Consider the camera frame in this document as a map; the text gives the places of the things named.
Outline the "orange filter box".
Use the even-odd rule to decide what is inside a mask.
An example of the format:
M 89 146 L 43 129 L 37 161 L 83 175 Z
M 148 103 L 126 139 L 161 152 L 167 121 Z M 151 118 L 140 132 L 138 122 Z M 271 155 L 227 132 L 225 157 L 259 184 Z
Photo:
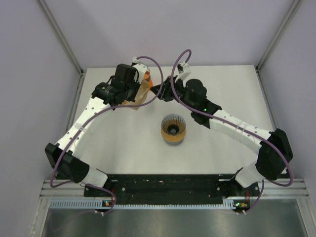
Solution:
M 146 99 L 147 99 L 147 95 L 148 92 L 150 91 L 150 88 L 153 86 L 152 80 L 151 78 L 149 79 L 143 79 L 140 88 L 136 94 L 135 97 L 135 102 L 132 101 L 124 101 L 123 105 L 126 106 L 134 106 L 132 107 L 133 110 L 138 110 L 140 108 L 140 105 L 144 104 Z

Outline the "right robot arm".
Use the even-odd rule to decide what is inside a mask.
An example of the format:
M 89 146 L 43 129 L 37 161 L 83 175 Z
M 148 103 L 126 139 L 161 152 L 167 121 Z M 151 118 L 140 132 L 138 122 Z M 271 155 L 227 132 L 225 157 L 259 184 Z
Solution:
M 238 170 L 230 183 L 235 195 L 243 195 L 250 185 L 266 179 L 272 183 L 289 167 L 293 152 L 285 131 L 260 129 L 237 119 L 207 99 L 207 89 L 198 79 L 175 83 L 168 77 L 151 88 L 158 99 L 177 101 L 191 111 L 191 117 L 208 129 L 221 132 L 248 147 L 257 155 L 256 162 Z

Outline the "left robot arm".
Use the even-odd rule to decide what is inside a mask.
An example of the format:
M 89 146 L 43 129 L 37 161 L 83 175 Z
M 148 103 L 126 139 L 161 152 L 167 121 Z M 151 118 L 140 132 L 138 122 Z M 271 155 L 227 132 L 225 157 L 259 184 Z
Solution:
M 108 195 L 112 184 L 104 172 L 82 160 L 85 147 L 102 120 L 121 107 L 124 101 L 135 101 L 148 67 L 140 62 L 119 64 L 108 82 L 99 83 L 93 90 L 83 112 L 66 134 L 55 144 L 45 147 L 53 167 L 52 177 L 61 174 L 74 183 L 95 186 L 96 192 Z

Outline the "grey glass server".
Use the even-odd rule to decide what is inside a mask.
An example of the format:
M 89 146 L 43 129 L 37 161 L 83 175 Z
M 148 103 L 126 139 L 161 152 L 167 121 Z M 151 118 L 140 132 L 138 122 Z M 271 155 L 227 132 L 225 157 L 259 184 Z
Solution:
M 178 141 L 178 142 L 165 141 L 165 143 L 169 146 L 179 146 L 180 144 L 183 143 L 183 140 Z

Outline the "grey ribbed glass dripper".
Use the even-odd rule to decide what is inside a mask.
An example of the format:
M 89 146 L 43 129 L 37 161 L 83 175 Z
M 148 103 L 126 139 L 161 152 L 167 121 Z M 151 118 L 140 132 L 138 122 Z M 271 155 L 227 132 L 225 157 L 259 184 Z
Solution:
M 169 114 L 162 119 L 161 128 L 168 135 L 180 135 L 186 129 L 186 122 L 180 115 Z

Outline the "orange glass beaker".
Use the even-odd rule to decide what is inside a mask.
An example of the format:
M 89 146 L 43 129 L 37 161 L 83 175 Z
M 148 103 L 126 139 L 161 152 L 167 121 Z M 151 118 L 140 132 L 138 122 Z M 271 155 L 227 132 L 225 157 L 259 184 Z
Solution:
M 150 72 L 150 69 L 147 69 L 147 71 L 145 72 L 144 80 L 147 81 L 147 82 L 150 84 L 150 87 L 153 86 L 153 81 L 152 81 L 152 79 L 151 79 L 151 72 Z

